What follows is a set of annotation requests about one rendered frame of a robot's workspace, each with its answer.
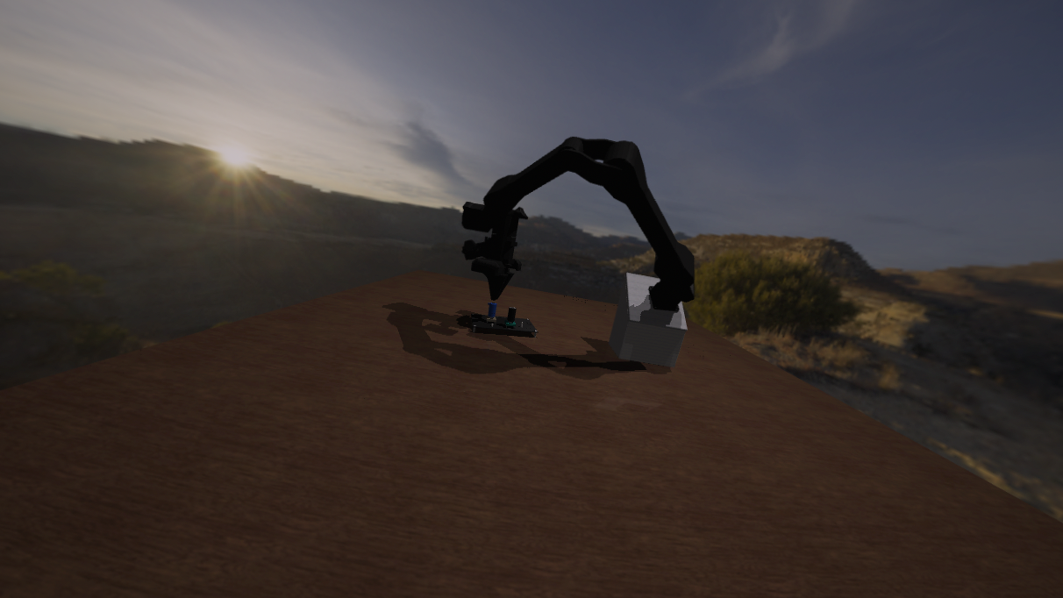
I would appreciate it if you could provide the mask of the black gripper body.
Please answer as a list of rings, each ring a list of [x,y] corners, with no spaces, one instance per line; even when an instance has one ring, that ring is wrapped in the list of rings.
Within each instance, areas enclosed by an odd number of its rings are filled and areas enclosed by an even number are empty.
[[[489,258],[476,258],[472,261],[471,271],[482,274],[502,275],[508,273],[510,268],[516,271],[521,270],[520,260],[513,260],[513,247],[517,246],[516,238],[491,234],[488,238],[490,242]]]

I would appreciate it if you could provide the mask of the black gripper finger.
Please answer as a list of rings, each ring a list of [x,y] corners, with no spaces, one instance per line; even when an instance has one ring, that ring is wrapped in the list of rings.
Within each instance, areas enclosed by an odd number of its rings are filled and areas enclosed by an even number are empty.
[[[511,280],[511,277],[513,276],[513,274],[514,274],[514,273],[512,273],[512,272],[508,272],[508,273],[503,273],[503,274],[509,274],[509,275],[508,275],[508,277],[507,277],[507,280],[503,283],[503,287],[501,288],[501,291],[500,291],[500,293],[497,293],[497,296],[500,296],[500,295],[502,294],[502,292],[503,292],[503,288],[505,288],[505,287],[506,287],[506,285],[507,285],[507,283]]]
[[[500,293],[501,288],[503,287],[503,283],[507,280],[509,274],[502,274],[497,276],[491,274],[484,274],[484,275],[488,278],[489,281],[490,298],[495,301],[497,298],[497,293]]]

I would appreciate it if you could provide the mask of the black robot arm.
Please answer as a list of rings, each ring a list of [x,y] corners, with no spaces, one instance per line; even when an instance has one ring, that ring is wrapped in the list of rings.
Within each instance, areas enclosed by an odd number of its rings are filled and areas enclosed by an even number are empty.
[[[603,160],[603,164],[596,160]],[[653,271],[660,281],[649,286],[654,310],[678,311],[679,302],[694,300],[694,256],[679,243],[667,224],[646,184],[644,164],[632,141],[566,138],[563,144],[520,173],[496,180],[483,197],[483,204],[463,204],[465,230],[516,237],[518,219],[528,219],[513,207],[533,190],[566,172],[578,174],[589,184],[604,187],[626,204],[655,251]]]

